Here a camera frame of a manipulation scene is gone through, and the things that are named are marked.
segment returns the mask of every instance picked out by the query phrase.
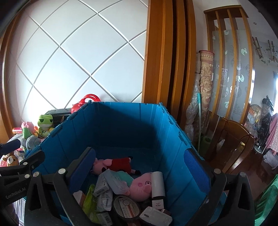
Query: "red dress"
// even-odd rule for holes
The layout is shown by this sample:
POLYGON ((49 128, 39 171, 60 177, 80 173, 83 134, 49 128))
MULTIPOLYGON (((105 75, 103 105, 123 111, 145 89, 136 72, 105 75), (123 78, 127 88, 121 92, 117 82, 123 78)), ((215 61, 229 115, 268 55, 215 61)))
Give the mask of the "red dress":
POLYGON ((112 160, 112 165, 107 166, 107 169, 113 170, 115 172, 118 171, 124 171, 127 172, 128 174, 131 173, 131 166, 129 163, 129 158, 122 158, 122 159, 113 159, 112 160))

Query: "black plastic bag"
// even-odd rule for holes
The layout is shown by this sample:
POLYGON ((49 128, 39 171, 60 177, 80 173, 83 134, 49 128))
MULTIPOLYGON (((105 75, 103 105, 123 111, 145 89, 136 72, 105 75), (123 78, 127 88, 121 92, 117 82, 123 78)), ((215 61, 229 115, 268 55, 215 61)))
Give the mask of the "black plastic bag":
POLYGON ((259 145, 264 145, 267 141, 267 138, 269 136, 269 127, 270 127, 270 122, 272 121, 271 118, 271 113, 269 112, 267 115, 265 115, 261 120, 261 127, 259 128, 258 132, 258 143, 259 145))
POLYGON ((268 96, 266 96, 266 98, 263 98, 262 103, 269 106, 271 111, 273 111, 273 103, 271 102, 271 100, 268 98, 268 96))

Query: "white paper roll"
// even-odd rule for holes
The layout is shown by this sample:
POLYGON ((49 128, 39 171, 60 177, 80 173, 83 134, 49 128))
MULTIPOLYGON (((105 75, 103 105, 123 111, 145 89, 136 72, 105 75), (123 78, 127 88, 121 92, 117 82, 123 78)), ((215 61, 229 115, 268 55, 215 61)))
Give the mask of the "white paper roll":
POLYGON ((151 173, 152 178, 152 199, 165 198, 164 180, 162 172, 151 173))

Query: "green plastic bag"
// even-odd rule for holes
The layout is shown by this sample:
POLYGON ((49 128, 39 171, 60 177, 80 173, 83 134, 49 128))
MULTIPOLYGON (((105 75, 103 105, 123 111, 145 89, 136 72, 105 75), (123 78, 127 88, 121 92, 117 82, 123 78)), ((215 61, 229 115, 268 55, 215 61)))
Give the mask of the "green plastic bag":
POLYGON ((85 212, 85 214, 88 216, 88 218, 97 224, 100 224, 96 214, 96 204, 98 202, 98 198, 93 196, 95 190, 95 185, 91 184, 91 186, 89 187, 88 193, 86 195, 85 201, 83 203, 83 211, 85 212))
POLYGON ((255 226, 259 226, 270 213, 278 198, 278 175, 274 177, 271 183, 254 201, 255 206, 255 226))

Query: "red handle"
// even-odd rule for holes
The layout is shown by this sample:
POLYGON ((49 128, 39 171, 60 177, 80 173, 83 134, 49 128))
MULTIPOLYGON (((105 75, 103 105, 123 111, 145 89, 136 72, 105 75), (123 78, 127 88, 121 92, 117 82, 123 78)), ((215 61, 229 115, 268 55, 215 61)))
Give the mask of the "red handle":
POLYGON ((95 101, 95 102, 101 102, 101 100, 99 99, 99 97, 98 97, 97 95, 94 95, 94 94, 87 94, 86 96, 84 96, 84 97, 81 99, 81 101, 79 101, 78 105, 83 105, 83 104, 85 104, 85 100, 86 100, 87 98, 90 98, 90 99, 92 99, 92 100, 95 101))

